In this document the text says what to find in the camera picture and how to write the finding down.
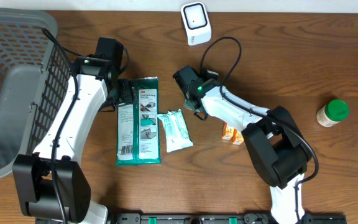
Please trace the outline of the light teal snack packet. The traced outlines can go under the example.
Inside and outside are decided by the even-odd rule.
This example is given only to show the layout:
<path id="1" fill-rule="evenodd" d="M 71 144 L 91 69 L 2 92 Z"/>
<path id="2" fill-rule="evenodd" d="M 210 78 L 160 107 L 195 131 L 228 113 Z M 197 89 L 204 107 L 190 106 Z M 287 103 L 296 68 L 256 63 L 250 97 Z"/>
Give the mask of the light teal snack packet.
<path id="1" fill-rule="evenodd" d="M 169 111 L 166 114 L 158 114 L 166 136 L 167 152 L 193 146 L 182 110 Z"/>

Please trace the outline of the green white wipes pack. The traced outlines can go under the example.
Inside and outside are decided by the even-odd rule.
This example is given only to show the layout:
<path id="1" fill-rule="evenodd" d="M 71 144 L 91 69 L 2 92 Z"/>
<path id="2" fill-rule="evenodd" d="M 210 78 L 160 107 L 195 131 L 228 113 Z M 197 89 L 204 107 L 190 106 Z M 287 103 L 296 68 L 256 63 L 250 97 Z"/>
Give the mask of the green white wipes pack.
<path id="1" fill-rule="evenodd" d="M 117 166 L 160 163 L 158 78 L 129 82 L 131 103 L 117 110 Z"/>

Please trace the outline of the orange juice box pair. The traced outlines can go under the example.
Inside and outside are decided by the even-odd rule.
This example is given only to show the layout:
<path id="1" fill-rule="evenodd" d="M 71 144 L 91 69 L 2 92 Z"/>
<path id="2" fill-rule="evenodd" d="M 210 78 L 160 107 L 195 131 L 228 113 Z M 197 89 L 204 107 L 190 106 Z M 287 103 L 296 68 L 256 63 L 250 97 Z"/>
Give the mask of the orange juice box pair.
<path id="1" fill-rule="evenodd" d="M 221 138 L 223 140 L 231 141 L 231 144 L 233 145 L 241 145 L 244 142 L 241 132 L 228 123 L 224 123 L 223 125 L 223 134 Z"/>

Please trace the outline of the green lid white jar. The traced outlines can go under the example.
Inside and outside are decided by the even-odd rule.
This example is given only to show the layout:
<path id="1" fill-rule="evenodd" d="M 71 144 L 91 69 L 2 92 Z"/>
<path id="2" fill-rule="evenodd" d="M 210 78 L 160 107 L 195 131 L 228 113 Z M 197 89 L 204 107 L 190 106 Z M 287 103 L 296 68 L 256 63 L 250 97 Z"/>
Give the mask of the green lid white jar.
<path id="1" fill-rule="evenodd" d="M 349 106 L 342 100 L 332 100 L 316 113 L 317 122 L 324 127 L 332 127 L 344 121 L 350 113 Z"/>

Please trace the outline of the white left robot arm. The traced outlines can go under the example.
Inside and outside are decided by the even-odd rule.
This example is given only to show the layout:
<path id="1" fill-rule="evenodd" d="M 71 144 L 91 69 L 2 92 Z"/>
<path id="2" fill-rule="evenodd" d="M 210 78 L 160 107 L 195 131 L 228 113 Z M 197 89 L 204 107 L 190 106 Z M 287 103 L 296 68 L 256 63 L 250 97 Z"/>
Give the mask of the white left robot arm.
<path id="1" fill-rule="evenodd" d="M 92 123 L 105 107 L 133 104 L 134 84 L 121 79 L 124 46 L 101 37 L 94 54 L 70 65 L 68 88 L 45 137 L 12 167 L 19 205 L 36 223 L 107 223 L 109 210 L 91 199 L 81 157 Z"/>

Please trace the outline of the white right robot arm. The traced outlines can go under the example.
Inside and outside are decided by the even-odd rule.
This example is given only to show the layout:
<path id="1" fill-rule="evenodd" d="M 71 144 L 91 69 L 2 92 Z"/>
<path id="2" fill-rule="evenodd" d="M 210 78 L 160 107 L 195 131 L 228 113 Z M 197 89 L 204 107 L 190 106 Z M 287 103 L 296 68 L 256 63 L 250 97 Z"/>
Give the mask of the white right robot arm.
<path id="1" fill-rule="evenodd" d="M 289 111 L 246 102 L 218 83 L 214 72 L 200 75 L 185 66 L 173 79 L 184 94 L 185 106 L 195 116 L 218 118 L 241 132 L 254 169 L 270 187 L 272 218 L 277 223 L 301 223 L 305 215 L 301 185 L 314 153 Z"/>

